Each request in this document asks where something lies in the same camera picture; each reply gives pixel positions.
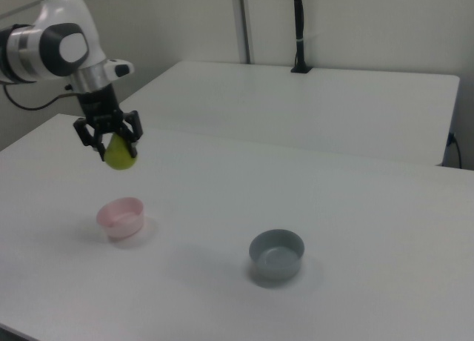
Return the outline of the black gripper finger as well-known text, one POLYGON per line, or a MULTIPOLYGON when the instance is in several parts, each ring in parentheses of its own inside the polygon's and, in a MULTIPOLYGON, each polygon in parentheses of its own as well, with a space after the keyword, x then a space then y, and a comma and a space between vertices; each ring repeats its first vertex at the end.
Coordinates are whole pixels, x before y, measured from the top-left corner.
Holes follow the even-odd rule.
POLYGON ((101 161, 104 161, 105 147, 102 142, 102 135, 94 131, 91 134, 87 128, 87 120, 85 118, 78 118, 74 123, 73 127, 75 128, 83 146, 91 147, 95 152, 97 152, 101 158, 101 161))
POLYGON ((118 135, 124 140, 130 156, 136 158, 138 156, 136 146, 143 135, 141 120, 136 110, 129 113, 123 113, 121 126, 118 129, 118 135))

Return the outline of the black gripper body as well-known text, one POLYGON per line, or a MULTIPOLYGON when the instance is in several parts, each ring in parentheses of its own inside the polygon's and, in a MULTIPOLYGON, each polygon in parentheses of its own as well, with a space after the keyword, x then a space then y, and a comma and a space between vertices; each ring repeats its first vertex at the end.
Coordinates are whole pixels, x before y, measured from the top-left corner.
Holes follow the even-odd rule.
POLYGON ((112 85, 91 93, 78 95, 86 122, 99 133, 115 133, 123 124, 123 112, 119 108, 112 85))

